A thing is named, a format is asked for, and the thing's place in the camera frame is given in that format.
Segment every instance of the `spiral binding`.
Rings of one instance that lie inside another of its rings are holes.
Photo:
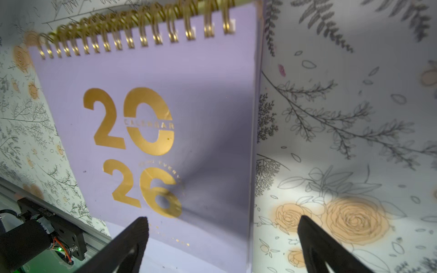
[[[191,26],[190,18],[199,14],[199,7],[203,8],[204,13],[204,35],[205,38],[214,37],[214,26],[212,24],[212,12],[221,9],[223,18],[223,31],[227,34],[232,34],[232,24],[229,19],[229,8],[235,6],[234,0],[179,0],[176,4],[167,4],[161,6],[158,3],[153,3],[150,6],[141,6],[138,10],[122,11],[110,14],[95,14],[88,18],[82,18],[79,22],[72,22],[68,25],[60,25],[56,32],[48,34],[41,33],[38,37],[37,46],[42,59],[45,59],[45,53],[42,49],[41,38],[45,41],[47,54],[49,58],[53,58],[53,51],[50,43],[55,46],[56,54],[62,58],[62,49],[67,57],[71,57],[71,52],[68,47],[70,41],[73,53],[80,56],[79,48],[76,39],[82,39],[85,55],[90,53],[88,45],[88,37],[91,39],[95,53],[100,53],[100,46],[97,36],[101,35],[103,40],[104,50],[111,51],[111,45],[108,40],[108,33],[112,33],[116,50],[122,50],[120,31],[124,31],[126,41],[129,48],[135,48],[132,37],[132,29],[138,27],[140,34],[140,42],[142,47],[147,47],[148,40],[146,36],[146,25],[150,25],[152,29],[153,40],[156,45],[163,44],[158,23],[166,22],[167,30],[171,43],[179,41],[175,28],[175,20],[183,19],[185,27],[185,36],[187,40],[195,40],[194,29]]]

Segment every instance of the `orange wire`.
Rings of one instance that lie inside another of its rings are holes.
[[[67,258],[71,263],[71,258],[70,258],[70,255],[68,255],[67,249],[64,247],[64,245],[56,237],[54,237],[53,239],[62,247],[62,249],[65,252],[65,255],[67,255]]]

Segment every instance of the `black bracket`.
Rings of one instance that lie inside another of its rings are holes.
[[[149,239],[146,217],[139,217],[75,273],[138,273]]]
[[[298,235],[308,273],[329,273],[326,263],[336,273],[373,273],[308,216],[301,217]]]
[[[65,247],[73,250],[71,254],[81,261],[85,259],[87,247],[83,239],[82,229],[29,199],[21,198],[17,203],[24,221],[28,221],[30,217],[37,214],[44,216],[52,224],[59,240],[66,244]]]

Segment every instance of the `wire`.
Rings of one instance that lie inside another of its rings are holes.
[[[53,240],[55,240],[61,247],[62,247],[62,249],[64,250],[64,252],[65,252],[65,255],[67,255],[67,258],[68,258],[68,260],[70,261],[70,263],[71,263],[71,258],[70,258],[70,255],[68,254],[68,252],[67,252],[67,249],[64,247],[64,245],[56,238],[56,237],[53,237]]]
[[[18,219],[20,219],[18,217],[18,214],[13,210],[0,210],[0,213],[9,213],[9,214],[12,214],[13,216],[17,217]]]

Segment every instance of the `floral wallpaper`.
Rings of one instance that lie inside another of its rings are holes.
[[[144,3],[0,3],[0,176],[103,233],[28,47],[36,33]],[[302,215],[375,272],[437,272],[437,5],[264,4],[253,272],[306,272]]]
[[[437,5],[267,0],[253,272],[310,217],[374,272],[437,272]]]

